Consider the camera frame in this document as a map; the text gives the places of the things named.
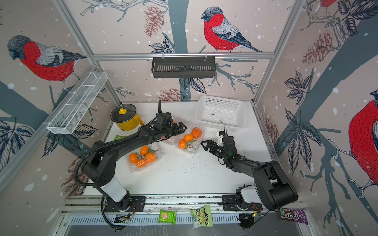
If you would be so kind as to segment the clear plastic container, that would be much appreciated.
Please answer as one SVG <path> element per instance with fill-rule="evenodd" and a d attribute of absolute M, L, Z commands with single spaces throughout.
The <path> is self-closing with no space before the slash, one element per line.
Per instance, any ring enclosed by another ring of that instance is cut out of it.
<path fill-rule="evenodd" d="M 175 117 L 175 116 L 173 116 L 172 119 L 173 119 L 173 122 L 175 124 L 178 124 L 179 122 L 183 122 L 184 121 L 183 119 L 181 119 L 179 117 Z M 166 144 L 169 144 L 169 145 L 173 145 L 175 143 L 175 141 L 176 141 L 176 138 L 177 138 L 177 136 L 172 136 L 169 139 L 164 139 L 162 142 L 166 143 Z"/>
<path fill-rule="evenodd" d="M 184 125 L 187 129 L 175 138 L 174 145 L 181 151 L 196 154 L 205 136 L 206 128 L 192 122 L 185 122 Z"/>
<path fill-rule="evenodd" d="M 164 156 L 161 145 L 153 143 L 139 147 L 126 155 L 132 173 L 140 172 L 156 165 Z"/>

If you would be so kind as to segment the small orange container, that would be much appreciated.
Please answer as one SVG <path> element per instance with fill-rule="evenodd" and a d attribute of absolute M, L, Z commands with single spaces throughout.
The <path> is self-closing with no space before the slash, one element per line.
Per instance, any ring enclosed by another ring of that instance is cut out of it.
<path fill-rule="evenodd" d="M 185 149 L 187 147 L 187 141 L 185 139 L 180 140 L 179 144 L 178 144 L 178 147 L 182 148 L 182 149 Z"/>

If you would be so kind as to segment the reddish orange container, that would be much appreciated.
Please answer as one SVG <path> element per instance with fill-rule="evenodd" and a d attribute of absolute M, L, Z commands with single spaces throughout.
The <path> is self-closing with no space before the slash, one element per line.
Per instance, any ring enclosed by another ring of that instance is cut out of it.
<path fill-rule="evenodd" d="M 199 139 L 201 136 L 202 136 L 202 131 L 201 131 L 201 129 L 199 129 L 199 128 L 194 128 L 193 130 L 192 130 L 192 136 L 193 136 L 193 138 L 194 139 Z"/>

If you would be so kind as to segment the white plastic basket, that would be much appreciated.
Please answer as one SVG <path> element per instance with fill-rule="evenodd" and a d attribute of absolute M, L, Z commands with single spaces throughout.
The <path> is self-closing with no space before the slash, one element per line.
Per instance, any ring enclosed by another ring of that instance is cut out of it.
<path fill-rule="evenodd" d="M 196 121 L 205 127 L 238 131 L 246 126 L 246 105 L 242 101 L 203 95 L 195 113 Z"/>

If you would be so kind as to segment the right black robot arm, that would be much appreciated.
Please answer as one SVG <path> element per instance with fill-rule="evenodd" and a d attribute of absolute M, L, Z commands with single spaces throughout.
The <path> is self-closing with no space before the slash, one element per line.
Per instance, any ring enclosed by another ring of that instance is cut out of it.
<path fill-rule="evenodd" d="M 223 165 L 235 173 L 242 173 L 254 179 L 255 190 L 262 204 L 268 210 L 286 206 L 298 200 L 298 193 L 277 161 L 259 162 L 240 155 L 233 136 L 220 132 L 222 144 L 212 140 L 201 142 Z"/>

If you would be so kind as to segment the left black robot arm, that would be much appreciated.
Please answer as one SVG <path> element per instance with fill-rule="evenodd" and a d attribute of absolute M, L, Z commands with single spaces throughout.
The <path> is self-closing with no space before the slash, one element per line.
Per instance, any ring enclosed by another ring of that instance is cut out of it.
<path fill-rule="evenodd" d="M 120 211 L 132 205 L 130 193 L 115 177 L 117 161 L 137 148 L 183 134 L 187 127 L 175 123 L 169 112 L 158 112 L 152 121 L 138 128 L 137 132 L 120 140 L 104 143 L 91 149 L 80 159 L 73 178 L 79 186 L 91 186 L 104 197 L 112 200 Z"/>

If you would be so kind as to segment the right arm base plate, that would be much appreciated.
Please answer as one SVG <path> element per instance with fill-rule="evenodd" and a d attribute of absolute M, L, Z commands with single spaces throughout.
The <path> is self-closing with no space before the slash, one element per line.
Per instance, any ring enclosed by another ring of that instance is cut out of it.
<path fill-rule="evenodd" d="M 224 211 L 262 211 L 261 203 L 247 203 L 243 200 L 241 195 L 222 195 L 221 203 Z"/>

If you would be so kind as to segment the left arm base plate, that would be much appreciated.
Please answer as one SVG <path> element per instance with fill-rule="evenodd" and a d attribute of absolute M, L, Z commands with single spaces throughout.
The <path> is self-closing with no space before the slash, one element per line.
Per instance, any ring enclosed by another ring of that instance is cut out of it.
<path fill-rule="evenodd" d="M 121 212 L 143 212 L 146 202 L 145 196 L 134 196 L 123 199 L 116 203 L 111 198 L 105 200 L 104 212 L 105 213 L 121 213 Z"/>

